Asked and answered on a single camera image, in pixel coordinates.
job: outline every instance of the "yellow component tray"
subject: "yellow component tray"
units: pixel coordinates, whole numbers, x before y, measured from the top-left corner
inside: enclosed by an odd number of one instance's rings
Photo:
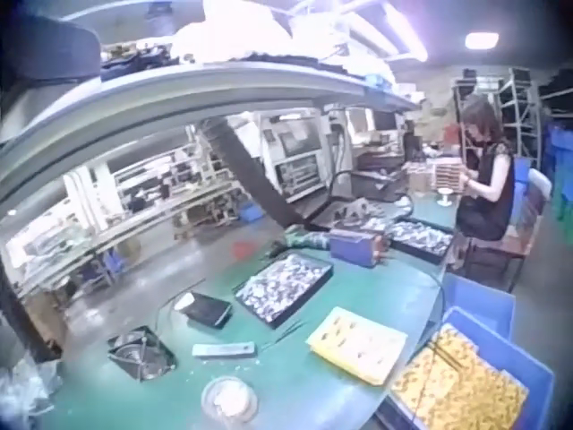
[[[306,343],[311,350],[371,385],[383,385],[407,335],[335,307]]]

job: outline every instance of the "remote control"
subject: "remote control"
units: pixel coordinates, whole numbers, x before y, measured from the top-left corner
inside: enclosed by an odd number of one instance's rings
[[[257,356],[254,342],[193,345],[191,354],[197,358],[249,358]]]

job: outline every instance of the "black sleeveless dress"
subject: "black sleeveless dress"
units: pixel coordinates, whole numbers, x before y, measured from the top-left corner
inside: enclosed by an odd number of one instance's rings
[[[466,237],[495,241],[500,240],[508,229],[511,209],[513,207],[513,191],[515,170],[513,156],[508,145],[504,142],[487,145],[480,159],[477,182],[489,185],[492,181],[493,161],[500,154],[511,157],[508,177],[501,190],[500,199],[490,202],[483,197],[476,199],[464,196],[459,202],[456,214],[456,225]]]

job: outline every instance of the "factory floor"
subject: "factory floor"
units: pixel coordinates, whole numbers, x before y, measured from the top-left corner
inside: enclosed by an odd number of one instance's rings
[[[72,333],[66,354],[71,357],[90,343],[144,323],[170,297],[236,261],[244,244],[261,246],[279,232],[279,226],[265,218],[247,226],[206,231],[181,244],[163,244],[160,254],[131,269],[116,288],[73,304],[68,311]],[[482,283],[500,285],[487,279],[487,274],[478,275]],[[564,419],[573,404],[572,279],[573,246],[564,243],[560,226],[548,214],[514,289],[513,340],[555,373],[552,428],[565,428]],[[379,427],[371,420],[366,428]]]

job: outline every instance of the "black phone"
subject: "black phone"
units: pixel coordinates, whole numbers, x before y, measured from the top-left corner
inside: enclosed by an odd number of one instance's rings
[[[190,320],[221,329],[231,317],[232,306],[225,300],[188,291],[175,302],[174,309]]]

